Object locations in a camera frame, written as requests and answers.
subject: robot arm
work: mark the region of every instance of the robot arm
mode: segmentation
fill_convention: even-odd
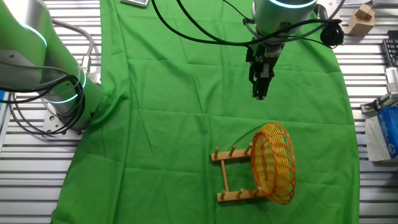
[[[331,13],[330,19],[336,16],[338,9],[335,1],[328,1],[327,4],[325,4],[324,0],[319,0],[318,2],[323,4],[318,9],[323,17],[327,18],[328,13]],[[291,26],[297,22],[306,21],[316,3],[317,0],[254,0],[252,15],[256,30],[251,31],[254,34],[253,39],[260,39],[279,29]],[[251,29],[248,24],[246,24],[246,27],[249,30]],[[283,33],[283,35],[253,44],[248,49],[246,61],[251,65],[249,69],[249,81],[253,85],[252,96],[257,98],[257,100],[263,100],[267,96],[269,84],[274,77],[274,67],[284,45],[288,40],[291,40],[288,37],[300,31],[301,28],[302,26],[290,29],[288,32]],[[341,42],[338,41],[337,44],[341,44],[344,36],[343,31],[340,29],[335,34],[336,27],[329,28],[332,28],[333,31],[329,30],[329,33],[323,35],[338,35]]]
[[[86,103],[80,119],[69,128],[85,129],[100,102],[102,90],[85,74],[90,58],[85,56],[87,67],[82,69],[62,44],[44,2],[0,1],[0,30],[6,30],[0,35],[0,89],[7,88],[15,92],[34,90],[64,77],[64,72],[73,75],[83,87]],[[42,66],[59,69],[37,68]],[[75,85],[63,82],[43,97],[55,108],[64,124],[73,119],[71,111],[79,104]]]

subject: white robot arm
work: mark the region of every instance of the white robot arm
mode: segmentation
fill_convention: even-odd
[[[269,83],[274,77],[274,66],[286,42],[302,39],[319,29],[323,29],[321,34],[323,43],[321,44],[332,46],[343,43],[344,32],[339,25],[341,20],[336,19],[336,15],[342,7],[344,0],[338,6],[336,6],[335,0],[328,2],[319,0],[321,7],[318,8],[318,12],[319,16],[323,19],[312,20],[307,19],[310,13],[316,8],[316,0],[254,0],[252,4],[253,19],[245,18],[243,20],[244,25],[254,35],[252,41],[249,42],[229,42],[213,36],[192,18],[182,5],[181,0],[176,1],[193,25],[214,41],[189,37],[175,30],[164,20],[156,6],[155,0],[152,0],[159,19],[175,34],[195,42],[248,48],[246,61],[251,65],[249,81],[253,85],[252,96],[258,100],[263,100],[267,96]],[[299,37],[290,36],[297,33],[303,25],[309,23],[320,23],[321,25]],[[252,30],[249,24],[255,24],[255,30]]]
[[[87,77],[90,54],[80,66],[55,33],[53,22],[63,25],[52,20],[42,0],[0,0],[0,30],[6,30],[0,35],[0,90],[37,92],[46,99],[65,127],[45,133],[81,131],[96,111],[102,89]],[[35,98],[39,97],[2,102],[17,106]]]

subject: green cloth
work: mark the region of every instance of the green cloth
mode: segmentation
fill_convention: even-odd
[[[183,3],[212,34],[251,39],[241,16],[221,0]],[[231,3],[250,15],[251,0]],[[157,5],[171,26],[206,39],[174,0]],[[244,47],[185,40],[160,22],[151,3],[141,9],[101,0],[101,24],[103,99],[53,223],[358,223],[354,121],[332,50],[306,40],[286,44],[267,98],[257,101]],[[269,121],[280,122],[294,144],[293,200],[218,203],[223,178],[210,154]],[[227,162],[226,172],[230,190],[255,187],[248,160]]]

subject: wooden peg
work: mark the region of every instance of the wooden peg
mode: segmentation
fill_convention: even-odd
[[[243,154],[246,155],[252,147],[253,147],[253,142],[250,142],[250,143],[249,143],[249,146],[246,148],[246,150],[244,151]]]
[[[235,149],[236,149],[236,145],[233,145],[232,149],[229,152],[229,156],[232,156],[232,153],[234,153]]]
[[[216,151],[214,152],[214,158],[217,159],[219,147],[216,147]]]
[[[243,193],[243,189],[239,190],[238,194],[236,195],[237,198],[239,198],[241,196],[241,194]]]
[[[221,161],[221,170],[223,171],[223,178],[224,178],[224,186],[225,190],[229,192],[229,187],[228,187],[228,180],[226,178],[226,171],[225,171],[225,162]]]
[[[225,191],[225,190],[223,190],[223,193],[221,193],[221,199],[222,199],[222,200],[224,200],[224,196],[225,196],[225,194],[226,194],[226,191]]]
[[[261,187],[258,187],[254,192],[253,195],[256,196],[260,192]]]

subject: blue light ring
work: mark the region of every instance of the blue light ring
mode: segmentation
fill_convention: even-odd
[[[304,8],[304,7],[307,7],[307,6],[311,6],[312,4],[317,2],[317,0],[313,0],[313,1],[305,3],[305,4],[293,5],[293,4],[282,3],[282,2],[279,2],[279,1],[276,1],[276,0],[269,0],[269,1],[274,3],[274,4],[276,4],[276,5],[278,5],[278,6],[291,8],[291,9]]]
[[[83,75],[85,76],[85,79],[84,79],[84,81],[83,81],[83,88],[86,86],[86,75],[84,74],[84,72],[83,72]],[[77,94],[76,95],[74,95],[73,97],[71,97],[71,98],[69,98],[69,99],[67,99],[67,100],[64,100],[64,101],[58,101],[58,102],[54,102],[54,101],[50,101],[50,100],[47,100],[49,103],[66,103],[66,102],[69,102],[69,101],[71,101],[71,100],[73,100],[73,99],[75,99],[77,97]]]

